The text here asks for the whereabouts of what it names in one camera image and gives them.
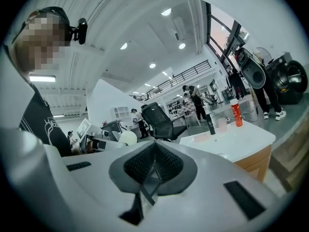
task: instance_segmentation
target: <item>black railing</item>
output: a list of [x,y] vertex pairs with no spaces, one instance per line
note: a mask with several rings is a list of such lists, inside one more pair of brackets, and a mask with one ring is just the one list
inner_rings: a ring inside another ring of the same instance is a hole
[[155,97],[156,95],[172,88],[173,86],[184,82],[185,80],[188,80],[189,78],[198,75],[200,73],[205,72],[206,70],[209,70],[211,68],[210,64],[208,63],[208,60],[199,63],[196,66],[193,66],[192,68],[178,74],[177,76],[174,76],[172,79],[167,80],[166,82],[160,84],[156,88],[151,89],[146,94],[142,96],[135,96],[136,99],[140,102],[146,101],[150,98]]

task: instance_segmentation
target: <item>red bottle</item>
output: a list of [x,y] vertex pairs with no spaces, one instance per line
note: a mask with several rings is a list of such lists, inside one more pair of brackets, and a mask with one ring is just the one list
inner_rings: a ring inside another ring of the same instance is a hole
[[238,101],[237,99],[232,99],[230,103],[231,103],[234,118],[235,118],[235,124],[237,127],[240,127],[242,126],[242,116],[241,116],[241,111],[240,111]]

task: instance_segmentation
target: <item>white curved desk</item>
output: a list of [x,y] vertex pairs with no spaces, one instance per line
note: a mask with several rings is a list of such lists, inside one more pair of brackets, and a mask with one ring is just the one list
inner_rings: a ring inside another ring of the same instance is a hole
[[271,145],[276,136],[247,121],[237,127],[227,125],[225,132],[216,129],[215,135],[204,132],[183,137],[181,145],[221,156],[245,169],[252,177],[263,181],[269,165]]

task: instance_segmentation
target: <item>black pants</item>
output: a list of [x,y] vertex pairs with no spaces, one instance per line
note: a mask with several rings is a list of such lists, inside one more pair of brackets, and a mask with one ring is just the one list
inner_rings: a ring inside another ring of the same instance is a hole
[[146,130],[145,124],[142,120],[140,120],[139,122],[140,125],[140,132],[141,132],[141,137],[146,137],[148,136],[148,132]]
[[196,105],[195,104],[195,110],[197,112],[198,120],[201,120],[201,115],[202,115],[203,119],[206,119],[206,113],[205,113],[204,107],[202,105]]
[[268,76],[267,73],[266,73],[266,81],[265,81],[264,86],[260,89],[254,88],[254,92],[256,94],[257,100],[258,100],[263,112],[269,113],[269,106],[266,103],[264,90],[265,90],[266,94],[268,95],[270,103],[272,104],[275,112],[280,113],[281,107],[280,107],[279,102],[278,102],[278,96],[276,94],[276,91],[274,89],[273,84],[271,83],[270,77]]
[[238,88],[240,90],[240,95],[241,95],[242,98],[246,95],[247,91],[246,91],[246,88],[245,88],[245,85],[243,84],[243,82],[239,82],[237,84],[234,84],[233,88],[235,90],[237,100],[239,100]]

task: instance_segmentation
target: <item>black mesh chair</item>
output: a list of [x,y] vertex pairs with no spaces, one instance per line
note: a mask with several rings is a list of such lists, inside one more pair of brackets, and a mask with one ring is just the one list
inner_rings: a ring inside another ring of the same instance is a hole
[[152,125],[155,139],[176,140],[187,129],[186,126],[174,127],[173,122],[156,102],[143,107],[141,115],[148,125]]

